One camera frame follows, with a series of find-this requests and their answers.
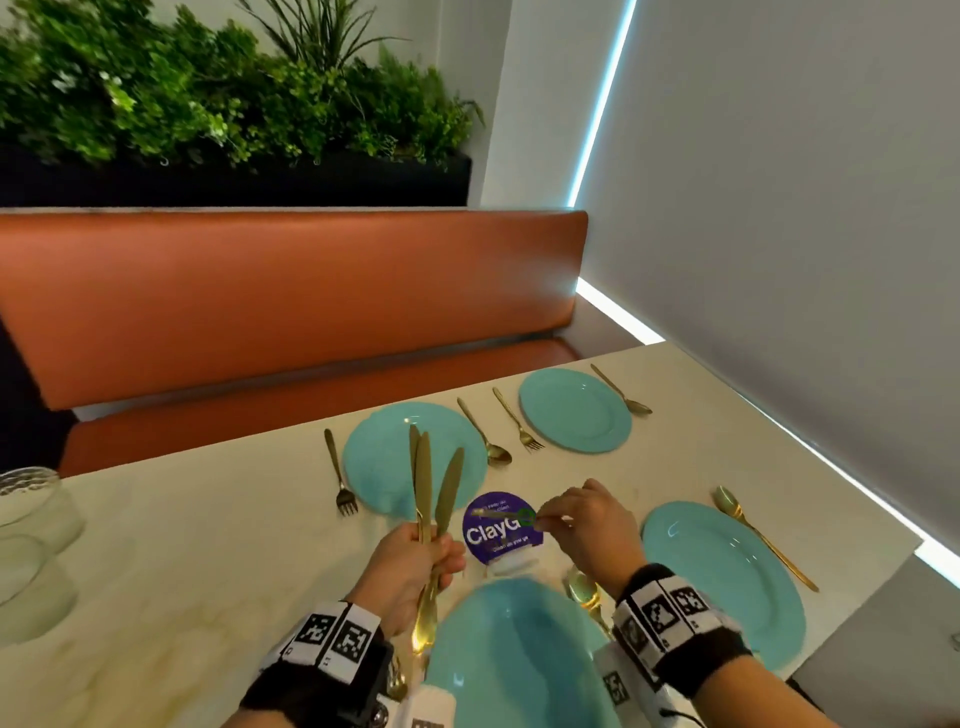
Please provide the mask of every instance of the teal plate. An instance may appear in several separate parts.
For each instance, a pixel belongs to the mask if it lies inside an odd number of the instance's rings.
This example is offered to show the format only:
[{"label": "teal plate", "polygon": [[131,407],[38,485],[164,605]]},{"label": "teal plate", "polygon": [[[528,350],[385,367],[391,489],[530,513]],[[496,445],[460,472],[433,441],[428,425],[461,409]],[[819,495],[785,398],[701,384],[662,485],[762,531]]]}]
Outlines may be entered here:
[{"label": "teal plate", "polygon": [[797,587],[757,535],[730,516],[677,500],[643,525],[643,548],[736,619],[755,655],[769,669],[796,657],[806,617]]},{"label": "teal plate", "polygon": [[603,382],[570,369],[541,369],[520,385],[520,406],[547,440],[579,452],[609,452],[630,437],[633,420]]},{"label": "teal plate", "polygon": [[440,623],[426,682],[457,699],[457,728],[620,728],[587,612],[532,579],[481,587]]},{"label": "teal plate", "polygon": [[464,471],[457,491],[463,508],[487,476],[487,449],[466,417],[425,401],[391,404],[371,414],[350,434],[344,447],[347,483],[373,511],[412,521],[414,478],[410,472],[410,425],[430,433],[433,465],[433,508],[437,505],[446,466],[457,448],[463,448]]}]

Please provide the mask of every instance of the black cable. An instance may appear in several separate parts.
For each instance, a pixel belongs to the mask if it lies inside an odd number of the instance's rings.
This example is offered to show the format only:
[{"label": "black cable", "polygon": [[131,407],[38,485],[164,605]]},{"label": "black cable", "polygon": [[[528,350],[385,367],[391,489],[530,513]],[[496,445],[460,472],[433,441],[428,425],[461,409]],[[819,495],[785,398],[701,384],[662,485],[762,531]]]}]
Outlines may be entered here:
[{"label": "black cable", "polygon": [[697,720],[697,718],[689,716],[686,713],[681,713],[680,711],[671,711],[669,708],[660,708],[660,715],[662,717],[685,717],[687,720],[692,720],[694,723],[699,725],[700,728],[707,728],[707,726]]}]

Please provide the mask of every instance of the green plant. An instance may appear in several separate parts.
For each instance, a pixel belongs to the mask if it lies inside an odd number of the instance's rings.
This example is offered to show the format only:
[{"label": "green plant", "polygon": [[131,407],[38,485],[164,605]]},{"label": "green plant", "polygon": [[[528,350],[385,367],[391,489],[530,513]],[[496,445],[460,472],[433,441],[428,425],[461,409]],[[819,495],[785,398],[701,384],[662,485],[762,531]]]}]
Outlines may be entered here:
[{"label": "green plant", "polygon": [[343,68],[358,51],[394,36],[363,39],[376,8],[353,16],[359,0],[266,0],[276,16],[276,25],[260,17],[250,0],[239,0],[266,31],[276,47],[291,61],[312,64],[319,72]]},{"label": "green plant", "polygon": [[16,25],[0,30],[0,140],[91,163],[257,167],[344,150],[443,163],[473,114],[483,118],[447,97],[435,69],[383,46],[379,65],[320,70],[260,52],[235,23],[213,31],[180,7],[159,24],[150,9],[150,0],[14,0]]}]

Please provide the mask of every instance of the drinking glass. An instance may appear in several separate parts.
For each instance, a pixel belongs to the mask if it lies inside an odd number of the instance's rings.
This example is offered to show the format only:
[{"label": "drinking glass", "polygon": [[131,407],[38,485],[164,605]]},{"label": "drinking glass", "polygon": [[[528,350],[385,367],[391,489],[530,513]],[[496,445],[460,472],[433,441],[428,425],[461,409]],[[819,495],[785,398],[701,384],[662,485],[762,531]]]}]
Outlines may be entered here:
[{"label": "drinking glass", "polygon": [[49,468],[20,468],[0,474],[0,538],[34,536],[54,553],[84,531],[73,498]]},{"label": "drinking glass", "polygon": [[0,539],[0,646],[32,640],[70,614],[77,588],[33,536]]}]

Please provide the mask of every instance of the glass rim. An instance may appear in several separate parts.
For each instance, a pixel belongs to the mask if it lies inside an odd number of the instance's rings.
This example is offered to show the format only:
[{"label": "glass rim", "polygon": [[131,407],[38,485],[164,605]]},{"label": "glass rim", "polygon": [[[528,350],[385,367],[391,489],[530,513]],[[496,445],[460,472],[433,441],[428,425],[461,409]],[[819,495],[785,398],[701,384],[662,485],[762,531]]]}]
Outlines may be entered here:
[{"label": "glass rim", "polygon": [[9,542],[9,541],[25,541],[28,543],[32,542],[33,546],[38,549],[40,558],[39,558],[39,563],[36,566],[36,570],[34,571],[33,574],[31,574],[30,578],[27,580],[27,583],[24,584],[19,589],[17,589],[14,594],[0,601],[0,607],[4,606],[5,604],[9,604],[18,596],[22,595],[25,591],[27,591],[30,585],[36,581],[36,579],[40,576],[40,573],[43,571],[44,567],[46,567],[46,565],[50,563],[50,559],[53,557],[53,551],[51,551],[50,548],[47,547],[47,545],[44,544],[36,536],[31,536],[30,534],[27,534],[27,533],[14,533],[14,534],[11,534],[10,536],[0,536],[0,548],[3,547],[4,542]]},{"label": "glass rim", "polygon": [[[36,513],[36,511],[38,511],[40,508],[46,505],[47,502],[50,500],[50,498],[53,497],[55,491],[62,485],[62,482],[63,482],[62,479],[60,478],[60,474],[57,471],[53,470],[52,468],[46,468],[42,465],[28,465],[26,468],[14,468],[11,471],[5,471],[3,473],[0,473],[0,490],[4,488],[3,483],[8,478],[13,480],[24,473],[43,474],[43,475],[47,475],[48,477],[50,475],[53,476],[50,482],[44,484],[43,486],[43,489],[47,491],[47,497],[37,506],[35,506],[34,508],[31,508],[29,511],[24,513],[22,516],[18,516],[12,521],[0,522],[0,538],[6,538],[5,536],[3,536],[4,528],[7,528],[8,526],[16,525],[17,523],[20,523],[25,519],[29,519],[34,513]],[[10,491],[8,493],[0,493],[0,498],[12,496],[15,492],[16,491]]]}]

